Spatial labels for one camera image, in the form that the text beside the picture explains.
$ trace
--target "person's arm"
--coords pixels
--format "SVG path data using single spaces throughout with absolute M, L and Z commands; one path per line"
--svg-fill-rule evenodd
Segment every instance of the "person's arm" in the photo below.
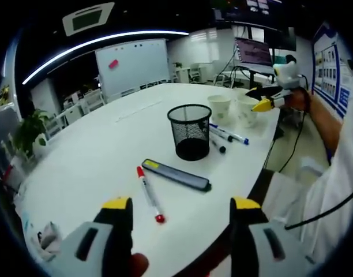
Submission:
M 316 96 L 311 94 L 309 94 L 309 96 L 311 119 L 313 120 L 325 146 L 332 152 L 332 155 L 334 155 L 337 150 L 342 124 L 332 116 Z M 286 101 L 286 106 L 298 110 L 304 110 L 305 101 L 302 92 L 295 91 Z

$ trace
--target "whiteboard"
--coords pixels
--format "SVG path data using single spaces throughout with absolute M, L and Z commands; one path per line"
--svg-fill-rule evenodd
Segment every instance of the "whiteboard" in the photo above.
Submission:
M 170 79 L 164 39 L 138 40 L 96 50 L 101 89 L 106 98 Z M 113 68 L 109 65 L 117 60 Z

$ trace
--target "potted plant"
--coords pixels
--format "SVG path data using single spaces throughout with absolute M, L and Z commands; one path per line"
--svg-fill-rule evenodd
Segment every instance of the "potted plant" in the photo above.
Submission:
M 13 136 L 14 147 L 28 159 L 35 154 L 33 151 L 34 143 L 42 146 L 46 145 L 44 123 L 48 121 L 48 116 L 43 113 L 45 111 L 35 110 L 32 115 L 24 118 Z

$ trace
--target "bulletin board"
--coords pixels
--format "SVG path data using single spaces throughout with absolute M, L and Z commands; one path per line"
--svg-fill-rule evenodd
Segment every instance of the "bulletin board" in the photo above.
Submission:
M 344 51 L 339 34 L 326 23 L 313 39 L 313 83 L 312 91 L 317 94 L 332 115 L 342 121 L 353 91 L 353 77 L 341 60 L 340 47 Z
M 138 40 L 96 50 L 102 93 L 107 97 L 169 80 L 164 39 Z

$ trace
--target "red cap marker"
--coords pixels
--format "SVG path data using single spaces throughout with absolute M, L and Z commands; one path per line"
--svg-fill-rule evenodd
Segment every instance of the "red cap marker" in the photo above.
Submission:
M 157 203 L 156 196 L 154 195 L 149 183 L 146 181 L 142 167 L 137 166 L 137 173 L 138 173 L 138 178 L 142 180 L 142 185 L 144 188 L 146 198 L 148 199 L 148 202 L 156 210 L 156 216 L 155 216 L 156 221 L 158 223 L 164 223 L 165 217 L 160 211 L 160 207 Z

